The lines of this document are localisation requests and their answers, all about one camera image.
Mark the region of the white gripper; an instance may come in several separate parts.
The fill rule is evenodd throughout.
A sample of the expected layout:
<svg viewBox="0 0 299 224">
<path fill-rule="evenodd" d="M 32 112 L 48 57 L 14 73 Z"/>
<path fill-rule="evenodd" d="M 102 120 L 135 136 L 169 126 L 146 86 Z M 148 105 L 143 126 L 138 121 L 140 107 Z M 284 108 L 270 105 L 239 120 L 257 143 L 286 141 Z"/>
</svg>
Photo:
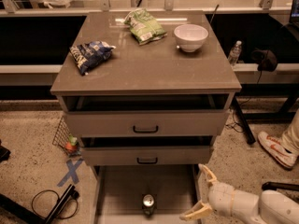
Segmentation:
<svg viewBox="0 0 299 224">
<path fill-rule="evenodd" d="M 214 210 L 217 215 L 235 217 L 245 224 L 260 223 L 258 195 L 217 182 L 218 178 L 204 164 L 199 164 L 199 169 L 205 175 L 206 182 L 210 186 L 208 202 L 211 206 L 198 201 L 191 209 L 179 215 L 181 220 L 191 221 L 208 217 Z"/>
</svg>

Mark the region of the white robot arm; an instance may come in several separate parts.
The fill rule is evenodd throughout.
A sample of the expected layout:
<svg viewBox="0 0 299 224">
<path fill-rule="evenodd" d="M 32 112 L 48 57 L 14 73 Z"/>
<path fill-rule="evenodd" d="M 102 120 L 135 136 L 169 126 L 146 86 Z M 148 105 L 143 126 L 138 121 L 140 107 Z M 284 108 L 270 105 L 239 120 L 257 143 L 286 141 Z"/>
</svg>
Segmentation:
<svg viewBox="0 0 299 224">
<path fill-rule="evenodd" d="M 298 191 L 298 185 L 266 182 L 258 196 L 220 182 L 204 164 L 199 169 L 206 176 L 208 203 L 198 201 L 179 216 L 181 220 L 198 220 L 215 213 L 237 218 L 245 224 L 299 224 L 299 203 L 278 192 L 278 189 Z"/>
</svg>

